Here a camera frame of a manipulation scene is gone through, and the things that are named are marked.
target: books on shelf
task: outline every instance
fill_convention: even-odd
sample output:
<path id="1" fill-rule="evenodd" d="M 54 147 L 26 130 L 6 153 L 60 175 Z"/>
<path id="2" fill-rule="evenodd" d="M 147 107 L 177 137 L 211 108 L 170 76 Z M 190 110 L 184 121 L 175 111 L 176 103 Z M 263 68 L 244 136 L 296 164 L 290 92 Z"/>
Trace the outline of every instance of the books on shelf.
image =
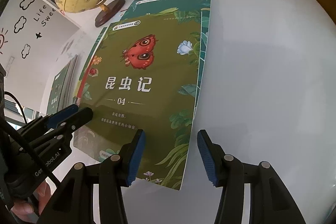
<path id="1" fill-rule="evenodd" d="M 49 96 L 47 114 L 55 114 L 69 105 L 69 88 L 76 60 L 77 55 L 55 76 Z"/>
<path id="2" fill-rule="evenodd" d="M 146 133 L 137 177 L 180 189 L 203 75 L 211 0 L 135 0 L 104 28 L 77 85 L 92 121 L 73 145 L 102 162 Z"/>

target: white table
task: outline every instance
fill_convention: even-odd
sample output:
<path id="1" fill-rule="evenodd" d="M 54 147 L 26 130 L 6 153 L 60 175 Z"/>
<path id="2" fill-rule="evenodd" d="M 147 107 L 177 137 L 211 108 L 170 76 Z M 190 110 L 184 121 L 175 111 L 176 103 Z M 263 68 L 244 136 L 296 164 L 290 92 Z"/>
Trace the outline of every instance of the white table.
<path id="1" fill-rule="evenodd" d="M 126 1 L 127 7 L 133 0 Z M 89 52 L 94 41 L 78 44 L 73 53 Z M 59 58 L 55 69 L 65 63 Z M 335 94 L 336 26 L 316 0 L 212 0 L 182 189 L 136 180 L 123 189 L 128 222 L 214 222 L 221 188 L 208 181 L 196 145 L 196 133 L 206 129 L 242 162 L 269 161 L 307 224 L 321 223 L 336 202 Z M 78 161 L 95 163 L 74 149 L 55 174 L 64 177 Z M 246 193 L 243 223 L 248 223 L 248 186 Z"/>

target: blue gripper pad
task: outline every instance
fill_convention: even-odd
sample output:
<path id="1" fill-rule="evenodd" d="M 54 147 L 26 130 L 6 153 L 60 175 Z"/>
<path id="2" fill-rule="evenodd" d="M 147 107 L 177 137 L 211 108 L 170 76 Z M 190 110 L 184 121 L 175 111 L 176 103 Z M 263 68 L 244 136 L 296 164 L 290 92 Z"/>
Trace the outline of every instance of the blue gripper pad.
<path id="1" fill-rule="evenodd" d="M 48 129 L 56 129 L 59 122 L 65 120 L 66 118 L 70 117 L 72 114 L 78 111 L 77 105 L 70 105 L 65 109 L 60 110 L 59 112 L 51 115 L 48 119 L 47 128 Z"/>
<path id="2" fill-rule="evenodd" d="M 137 176 L 145 144 L 145 132 L 142 129 L 138 129 L 132 142 L 130 143 L 130 147 L 128 148 L 130 158 L 128 161 L 128 175 L 126 178 L 127 186 L 130 186 Z"/>
<path id="3" fill-rule="evenodd" d="M 197 146 L 208 179 L 214 186 L 217 186 L 219 181 L 218 171 L 221 169 L 221 159 L 216 154 L 214 145 L 205 130 L 200 130 L 197 133 Z"/>

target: number 04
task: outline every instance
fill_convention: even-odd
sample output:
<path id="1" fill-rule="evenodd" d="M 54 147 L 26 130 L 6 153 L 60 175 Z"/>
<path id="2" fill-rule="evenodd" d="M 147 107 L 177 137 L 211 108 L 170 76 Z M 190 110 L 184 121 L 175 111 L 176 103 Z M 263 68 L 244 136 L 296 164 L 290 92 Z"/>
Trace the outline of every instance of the number 04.
<path id="1" fill-rule="evenodd" d="M 118 105 L 120 105 L 120 104 L 125 105 L 125 98 L 124 99 L 121 99 L 121 98 L 118 99 Z"/>

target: globe wooden base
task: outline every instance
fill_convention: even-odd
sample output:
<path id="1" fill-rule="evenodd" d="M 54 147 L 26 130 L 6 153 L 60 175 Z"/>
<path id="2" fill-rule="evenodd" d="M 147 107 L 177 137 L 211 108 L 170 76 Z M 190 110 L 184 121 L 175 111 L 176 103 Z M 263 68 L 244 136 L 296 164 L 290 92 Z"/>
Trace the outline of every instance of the globe wooden base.
<path id="1" fill-rule="evenodd" d="M 124 6 L 125 0 L 114 0 L 110 4 L 104 5 L 102 10 L 96 17 L 95 26 L 100 27 L 108 22 L 120 9 Z"/>

